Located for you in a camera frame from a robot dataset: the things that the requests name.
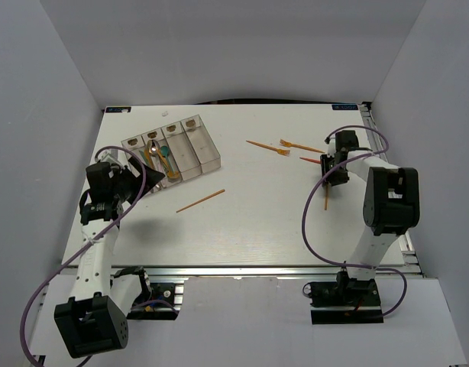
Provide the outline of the iridescent ornate metal spoon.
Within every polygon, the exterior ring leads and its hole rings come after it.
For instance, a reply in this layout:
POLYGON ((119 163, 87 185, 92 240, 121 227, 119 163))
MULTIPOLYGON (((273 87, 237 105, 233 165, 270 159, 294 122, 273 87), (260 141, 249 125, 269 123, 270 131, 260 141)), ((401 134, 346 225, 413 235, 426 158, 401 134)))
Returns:
POLYGON ((164 174, 164 178, 161 181, 161 186, 162 188, 166 189, 168 188, 168 178, 167 178, 168 170, 166 169, 166 166, 164 165, 163 160, 159 156, 155 157, 155 161, 157 165, 157 170, 164 174))

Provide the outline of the orange plastic spoon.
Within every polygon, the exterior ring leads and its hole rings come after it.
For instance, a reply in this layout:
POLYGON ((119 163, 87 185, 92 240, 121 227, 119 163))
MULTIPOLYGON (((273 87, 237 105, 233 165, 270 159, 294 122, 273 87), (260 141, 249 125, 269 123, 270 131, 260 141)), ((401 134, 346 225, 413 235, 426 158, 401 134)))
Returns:
POLYGON ((159 157, 168 180, 178 180, 180 178, 180 174, 172 168, 168 159, 163 156, 162 153, 159 153, 159 157))

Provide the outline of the orange plastic knife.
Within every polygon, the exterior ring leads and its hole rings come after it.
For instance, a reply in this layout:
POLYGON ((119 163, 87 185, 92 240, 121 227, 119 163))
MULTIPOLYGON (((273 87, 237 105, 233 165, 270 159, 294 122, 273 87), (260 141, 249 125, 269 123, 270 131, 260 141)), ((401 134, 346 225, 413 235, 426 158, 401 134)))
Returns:
POLYGON ((152 161, 150 160, 150 156, 147 153, 147 150, 143 150, 143 153, 144 153, 145 162, 148 164, 149 167, 153 168, 154 166, 152 164, 152 161))

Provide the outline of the silver metal spoon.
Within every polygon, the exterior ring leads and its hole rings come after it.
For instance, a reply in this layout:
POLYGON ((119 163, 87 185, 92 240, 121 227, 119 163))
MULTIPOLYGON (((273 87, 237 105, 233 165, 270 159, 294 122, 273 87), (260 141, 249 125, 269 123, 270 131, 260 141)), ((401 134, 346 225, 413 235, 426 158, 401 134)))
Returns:
POLYGON ((154 139, 151 139, 148 141, 147 148, 152 158, 159 156, 160 147, 158 146, 157 142, 154 139))

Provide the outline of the teal plastic spoon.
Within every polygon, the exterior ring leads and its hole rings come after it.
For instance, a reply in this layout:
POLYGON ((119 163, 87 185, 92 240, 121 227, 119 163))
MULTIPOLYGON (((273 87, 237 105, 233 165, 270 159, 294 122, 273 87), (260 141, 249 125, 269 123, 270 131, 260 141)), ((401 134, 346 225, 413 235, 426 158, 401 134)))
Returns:
POLYGON ((160 155, 161 159, 163 160, 164 165, 168 169, 169 172, 174 173, 175 170, 173 168, 173 165, 170 162, 169 155, 170 155, 170 149, 166 145, 162 145, 160 147, 160 155))

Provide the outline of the dark iridescent metal knife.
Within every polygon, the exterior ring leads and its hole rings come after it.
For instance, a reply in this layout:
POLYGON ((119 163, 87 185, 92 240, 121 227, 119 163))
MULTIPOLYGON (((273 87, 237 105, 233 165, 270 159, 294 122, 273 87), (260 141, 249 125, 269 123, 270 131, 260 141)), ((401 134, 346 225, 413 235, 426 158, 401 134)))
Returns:
POLYGON ((130 155, 133 157, 133 159, 135 159, 136 161, 138 162, 141 162, 141 159, 134 153, 134 152, 131 152, 130 155))

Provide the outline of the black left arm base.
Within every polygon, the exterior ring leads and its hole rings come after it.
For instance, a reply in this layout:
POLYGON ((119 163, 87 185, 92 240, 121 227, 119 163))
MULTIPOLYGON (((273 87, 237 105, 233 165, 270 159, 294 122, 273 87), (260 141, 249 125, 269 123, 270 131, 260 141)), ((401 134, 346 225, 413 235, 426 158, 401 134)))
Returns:
POLYGON ((186 278, 167 274, 161 269, 147 268, 151 296, 146 305, 134 308, 128 318, 131 320, 173 321, 180 313, 186 278))

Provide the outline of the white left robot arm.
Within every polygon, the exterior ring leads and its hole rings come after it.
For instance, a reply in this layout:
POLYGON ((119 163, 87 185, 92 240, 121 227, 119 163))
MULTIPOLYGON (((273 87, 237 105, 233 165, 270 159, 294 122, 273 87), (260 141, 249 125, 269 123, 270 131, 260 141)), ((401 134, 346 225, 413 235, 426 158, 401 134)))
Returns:
POLYGON ((127 315, 150 300, 151 286, 140 265, 112 272, 121 219, 164 177, 128 151, 105 147, 86 168, 88 189, 79 201, 82 247, 68 300, 56 305, 54 321, 74 359, 123 349, 128 344, 127 315))

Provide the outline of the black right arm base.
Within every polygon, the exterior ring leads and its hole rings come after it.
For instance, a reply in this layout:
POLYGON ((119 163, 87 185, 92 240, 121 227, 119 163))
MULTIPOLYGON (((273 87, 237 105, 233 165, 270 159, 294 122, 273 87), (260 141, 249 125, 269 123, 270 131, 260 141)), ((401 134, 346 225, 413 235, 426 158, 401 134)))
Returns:
POLYGON ((310 299, 312 325, 383 323, 375 281, 361 289, 338 285, 337 281, 313 281, 302 292, 310 299))

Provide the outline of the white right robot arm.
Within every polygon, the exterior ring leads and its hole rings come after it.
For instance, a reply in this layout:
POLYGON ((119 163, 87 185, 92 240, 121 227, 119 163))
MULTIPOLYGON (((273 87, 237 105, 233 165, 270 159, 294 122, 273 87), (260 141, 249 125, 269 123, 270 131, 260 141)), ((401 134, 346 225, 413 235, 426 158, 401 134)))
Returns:
POLYGON ((335 285, 336 298, 354 304, 363 294, 359 281, 371 281, 389 247, 420 217, 419 174, 413 167, 389 164, 360 146, 354 130, 340 129, 326 138, 329 150, 321 155, 325 187, 346 184, 354 174, 365 184, 363 220, 365 229, 347 260, 348 278, 335 285))

